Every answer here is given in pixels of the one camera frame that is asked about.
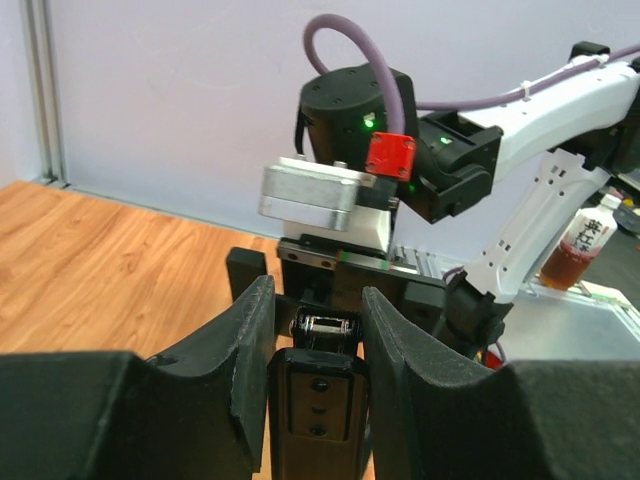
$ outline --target green led light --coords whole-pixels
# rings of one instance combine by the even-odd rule
[[[371,130],[376,125],[376,114],[371,112],[367,113],[364,117],[362,117],[362,122],[364,126]]]

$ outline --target bottle label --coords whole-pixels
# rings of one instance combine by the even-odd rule
[[[584,260],[594,258],[609,239],[608,226],[593,218],[577,217],[560,241],[560,248]]]

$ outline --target silver metal block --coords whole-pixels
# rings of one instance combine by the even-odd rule
[[[265,217],[273,217],[287,222],[303,223],[340,232],[346,231],[349,226],[350,212],[264,195],[260,199],[258,211],[260,215]]]
[[[267,217],[345,232],[367,174],[332,165],[281,158],[265,168],[259,212]]]
[[[350,212],[359,186],[358,180],[341,175],[273,165],[265,170],[262,195]]]
[[[397,271],[419,275],[418,269],[412,265],[397,265],[388,260],[360,255],[359,253],[344,252],[338,259],[335,255],[327,255],[326,252],[313,247],[298,245],[287,240],[278,243],[278,258],[289,260],[310,267],[335,270],[338,261],[351,265],[374,268],[382,271]]]

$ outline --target bottle cap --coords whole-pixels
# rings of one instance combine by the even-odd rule
[[[622,200],[620,200],[618,197],[611,195],[609,193],[607,193],[604,197],[602,197],[602,200],[600,201],[600,205],[604,205],[605,207],[608,207],[612,210],[615,210],[616,208],[618,208],[621,203],[622,203]]]

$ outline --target plastic bottle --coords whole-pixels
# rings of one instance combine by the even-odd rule
[[[583,208],[565,231],[540,271],[540,281],[551,288],[573,286],[618,228],[613,212],[621,200],[607,194],[595,208]]]

